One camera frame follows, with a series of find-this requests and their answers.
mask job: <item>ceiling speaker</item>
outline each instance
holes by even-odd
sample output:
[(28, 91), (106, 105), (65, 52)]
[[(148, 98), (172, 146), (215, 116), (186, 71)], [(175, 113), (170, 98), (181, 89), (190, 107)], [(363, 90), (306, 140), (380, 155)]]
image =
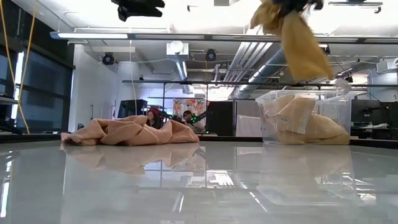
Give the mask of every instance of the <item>ceiling speaker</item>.
[(115, 63), (113, 53), (112, 52), (105, 53), (105, 56), (102, 58), (102, 63), (104, 63), (104, 65), (113, 65)]
[(206, 61), (215, 62), (216, 59), (217, 59), (217, 54), (214, 51), (214, 49), (208, 49), (206, 54)]

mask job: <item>man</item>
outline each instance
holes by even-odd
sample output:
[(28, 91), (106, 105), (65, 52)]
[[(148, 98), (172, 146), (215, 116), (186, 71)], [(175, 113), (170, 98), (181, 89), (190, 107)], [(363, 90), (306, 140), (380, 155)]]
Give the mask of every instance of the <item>man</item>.
[(183, 113), (183, 118), (185, 120), (185, 125), (190, 127), (194, 133), (202, 133), (205, 130), (204, 125), (201, 122), (191, 123), (190, 120), (192, 118), (192, 112), (187, 110)]

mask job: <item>ceiling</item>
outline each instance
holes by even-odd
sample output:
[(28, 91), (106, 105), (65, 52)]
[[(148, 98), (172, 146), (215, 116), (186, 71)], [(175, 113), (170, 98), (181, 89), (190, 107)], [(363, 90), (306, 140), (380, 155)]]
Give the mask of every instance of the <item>ceiling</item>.
[[(35, 0), (13, 0), (27, 12), (33, 12)], [(214, 6), (214, 0), (164, 0), (166, 7), (161, 18), (131, 17), (127, 22), (121, 22), (117, 15), (117, 5), (110, 0), (38, 0), (37, 17), (54, 30), (72, 32), (77, 27), (122, 27), (131, 32), (173, 32), (173, 33), (201, 33), (201, 34), (244, 34), (248, 30), (248, 23), (260, 5), (260, 0), (240, 0), (230, 6)], [(329, 6), (321, 11), (311, 11), (308, 23), (314, 33), (326, 35), (355, 35), (355, 36), (398, 36), (398, 20), (396, 17), (398, 1), (383, 0), (382, 11), (374, 13), (374, 9), (358, 9), (356, 7)], [(168, 41), (134, 41), (132, 46), (133, 61), (154, 61), (167, 58), (166, 43)], [(215, 49), (219, 54), (218, 60), (232, 60), (240, 43), (238, 42), (188, 42), (190, 50)], [(128, 40), (96, 40), (90, 41), (85, 47), (90, 51), (92, 46), (130, 47)], [(398, 55), (397, 45), (330, 45), (332, 55), (347, 55), (349, 57), (330, 58), (330, 61), (353, 61), (354, 56), (395, 56)], [(102, 52), (93, 55), (99, 59)], [(130, 53), (118, 53), (120, 61), (129, 60)], [(195, 54), (196, 61), (188, 61), (188, 68), (213, 68), (215, 63), (203, 63), (203, 54)], [(361, 57), (369, 60), (372, 57)], [(171, 61), (161, 61), (146, 64), (149, 70), (169, 72), (176, 70)], [(350, 63), (342, 66), (344, 69), (357, 65)], [(342, 71), (340, 66), (334, 66), (335, 73)]]

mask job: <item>crumpled towel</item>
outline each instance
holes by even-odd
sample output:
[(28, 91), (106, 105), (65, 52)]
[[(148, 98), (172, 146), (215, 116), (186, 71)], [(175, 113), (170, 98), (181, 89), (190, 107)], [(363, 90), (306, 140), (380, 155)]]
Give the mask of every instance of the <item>crumpled towel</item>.
[(93, 119), (72, 134), (62, 133), (65, 143), (82, 146), (96, 144), (143, 146), (151, 144), (198, 142), (198, 136), (187, 126), (168, 121), (163, 128), (146, 125), (147, 116), (130, 116), (118, 120)]
[(300, 14), (293, 10), (285, 17), (279, 17), (280, 4), (274, 4), (272, 0), (261, 1), (251, 19), (250, 28), (262, 25), (265, 34), (276, 34), (282, 39), (286, 61), (294, 80), (322, 77), (332, 80), (329, 62)]

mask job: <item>folded cloth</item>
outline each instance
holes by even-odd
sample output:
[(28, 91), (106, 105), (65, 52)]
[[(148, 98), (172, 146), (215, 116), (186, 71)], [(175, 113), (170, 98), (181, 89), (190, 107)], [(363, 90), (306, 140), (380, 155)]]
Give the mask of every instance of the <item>folded cloth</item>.
[(349, 144), (349, 134), (332, 119), (312, 114), (315, 100), (292, 95), (262, 105), (263, 127), (282, 144)]
[(309, 80), (315, 77), (333, 79), (327, 58), (323, 55), (311, 28), (293, 10), (286, 16), (280, 16), (282, 5), (271, 0), (262, 0), (254, 13), (250, 28), (262, 25), (264, 33), (280, 36), (286, 61), (295, 81)]
[(147, 116), (130, 116), (119, 120), (93, 119), (75, 133), (62, 133), (61, 139), (65, 143), (82, 146), (143, 146), (199, 141), (189, 127), (176, 121), (169, 120), (159, 130), (146, 125), (146, 121)]
[(295, 97), (275, 116), (267, 117), (266, 115), (266, 120), (273, 125), (274, 131), (305, 134), (305, 128), (314, 106), (315, 100), (312, 98)]

